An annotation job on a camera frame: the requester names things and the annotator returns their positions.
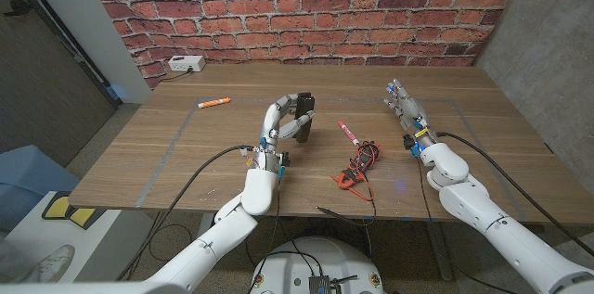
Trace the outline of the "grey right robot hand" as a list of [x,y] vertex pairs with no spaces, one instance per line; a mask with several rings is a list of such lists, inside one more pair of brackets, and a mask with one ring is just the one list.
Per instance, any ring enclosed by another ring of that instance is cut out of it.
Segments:
[[436,144],[437,136],[431,130],[424,107],[396,79],[388,83],[386,90],[390,97],[383,102],[398,117],[405,133],[422,147]]

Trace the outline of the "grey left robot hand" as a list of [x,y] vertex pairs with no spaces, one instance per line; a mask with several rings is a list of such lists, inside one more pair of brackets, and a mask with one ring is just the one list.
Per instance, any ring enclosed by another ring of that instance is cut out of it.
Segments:
[[276,152],[279,140],[308,141],[314,108],[315,98],[309,92],[285,95],[267,108],[256,149],[257,169],[278,171],[283,161]]

